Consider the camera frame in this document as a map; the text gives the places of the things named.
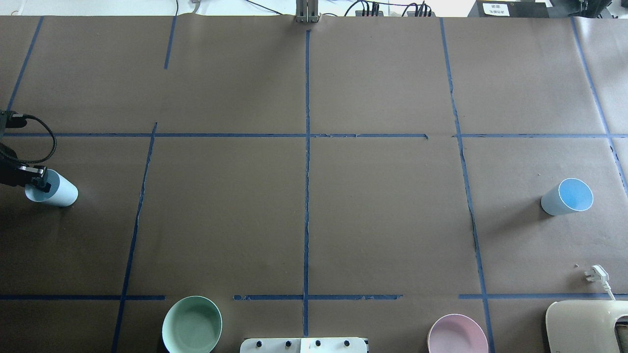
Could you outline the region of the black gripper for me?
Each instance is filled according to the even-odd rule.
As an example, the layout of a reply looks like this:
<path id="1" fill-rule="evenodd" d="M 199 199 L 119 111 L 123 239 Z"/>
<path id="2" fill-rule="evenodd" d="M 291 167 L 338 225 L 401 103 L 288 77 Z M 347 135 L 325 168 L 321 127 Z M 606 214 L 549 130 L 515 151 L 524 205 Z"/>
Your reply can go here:
<path id="1" fill-rule="evenodd" d="M 47 182 L 49 169 L 47 167 L 31 167 L 30 172 L 21 167 L 29 167 L 24 161 L 18 161 L 14 150 L 5 144 L 0 144 L 0 182 L 10 187 L 25 187 L 31 184 L 36 190 L 45 194 L 50 192 L 52 184 Z"/>

